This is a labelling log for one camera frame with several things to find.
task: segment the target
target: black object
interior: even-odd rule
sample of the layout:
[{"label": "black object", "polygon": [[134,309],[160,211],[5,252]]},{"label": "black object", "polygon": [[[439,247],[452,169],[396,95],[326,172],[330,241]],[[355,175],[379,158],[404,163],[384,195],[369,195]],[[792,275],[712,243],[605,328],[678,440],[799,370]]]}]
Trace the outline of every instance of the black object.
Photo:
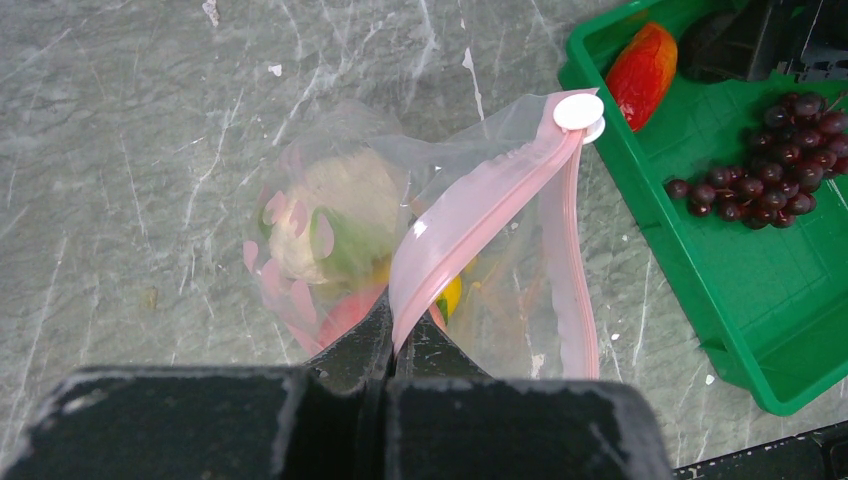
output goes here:
[{"label": "black object", "polygon": [[799,83],[848,79],[848,0],[751,0],[710,14],[681,39],[681,73],[707,83],[757,82],[772,71]]},{"label": "black object", "polygon": [[3,478],[671,478],[632,388],[493,380],[427,316],[395,362],[390,333],[384,295],[302,367],[79,371]]},{"label": "black object", "polygon": [[848,478],[848,422],[678,468],[675,478],[841,480]]}]

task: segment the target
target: green tray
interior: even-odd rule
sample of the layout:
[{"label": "green tray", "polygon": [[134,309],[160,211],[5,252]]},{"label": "green tray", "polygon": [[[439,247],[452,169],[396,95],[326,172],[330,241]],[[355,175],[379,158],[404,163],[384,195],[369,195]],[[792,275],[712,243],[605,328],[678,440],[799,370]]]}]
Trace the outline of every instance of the green tray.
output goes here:
[{"label": "green tray", "polygon": [[617,8],[574,30],[559,80],[567,90],[601,87],[607,128],[595,145],[718,374],[762,409],[790,415],[848,375],[848,177],[822,185],[816,211],[792,228],[759,231],[694,218],[663,183],[712,163],[739,163],[743,130],[758,126],[781,93],[833,98],[848,82],[796,85],[775,74],[761,83],[701,85],[678,75],[637,134],[603,82],[646,22],[679,38],[704,14],[738,3],[645,0]]}]

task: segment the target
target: pink fruit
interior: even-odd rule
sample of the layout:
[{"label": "pink fruit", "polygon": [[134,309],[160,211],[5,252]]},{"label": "pink fruit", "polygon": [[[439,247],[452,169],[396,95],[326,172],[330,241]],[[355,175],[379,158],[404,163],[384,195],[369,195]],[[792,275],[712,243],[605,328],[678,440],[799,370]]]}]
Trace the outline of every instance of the pink fruit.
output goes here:
[{"label": "pink fruit", "polygon": [[[343,298],[327,315],[324,323],[321,324],[321,330],[318,332],[318,344],[321,349],[325,349],[333,342],[339,339],[342,335],[356,326],[362,319],[371,311],[371,307],[377,303],[377,299],[386,289],[386,285],[376,285],[365,290],[352,293]],[[445,330],[445,322],[442,319],[442,314],[439,309],[433,305],[430,307],[430,315],[433,316],[433,321],[443,331]]]}]

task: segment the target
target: green plastic basket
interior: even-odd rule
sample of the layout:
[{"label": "green plastic basket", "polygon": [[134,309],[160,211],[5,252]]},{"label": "green plastic basket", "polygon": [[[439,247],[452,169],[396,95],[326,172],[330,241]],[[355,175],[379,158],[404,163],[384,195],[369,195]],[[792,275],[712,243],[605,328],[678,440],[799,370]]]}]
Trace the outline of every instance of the green plastic basket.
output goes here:
[{"label": "green plastic basket", "polygon": [[848,178],[824,184],[818,208],[795,226],[747,230],[715,216],[694,218],[663,183],[715,163],[740,163],[742,132],[781,93],[830,98],[848,82],[714,85],[679,75],[639,133],[619,113],[603,75],[648,21],[675,38],[733,0],[645,0],[574,30],[559,80],[566,90],[601,87],[606,132],[595,142],[689,321],[725,381],[751,392],[764,410],[790,415],[848,375]]}]

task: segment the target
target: plastic bag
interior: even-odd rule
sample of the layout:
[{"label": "plastic bag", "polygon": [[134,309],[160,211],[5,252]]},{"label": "plastic bag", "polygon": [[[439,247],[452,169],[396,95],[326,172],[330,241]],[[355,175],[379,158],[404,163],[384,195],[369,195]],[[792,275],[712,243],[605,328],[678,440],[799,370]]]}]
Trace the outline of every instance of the plastic bag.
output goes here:
[{"label": "plastic bag", "polygon": [[[429,309],[492,375],[597,377],[575,202],[603,106],[586,93],[524,96],[438,144],[340,105],[285,149],[259,196],[244,259],[265,306],[315,354],[388,283],[396,349]],[[565,129],[587,100],[599,122]]]}]

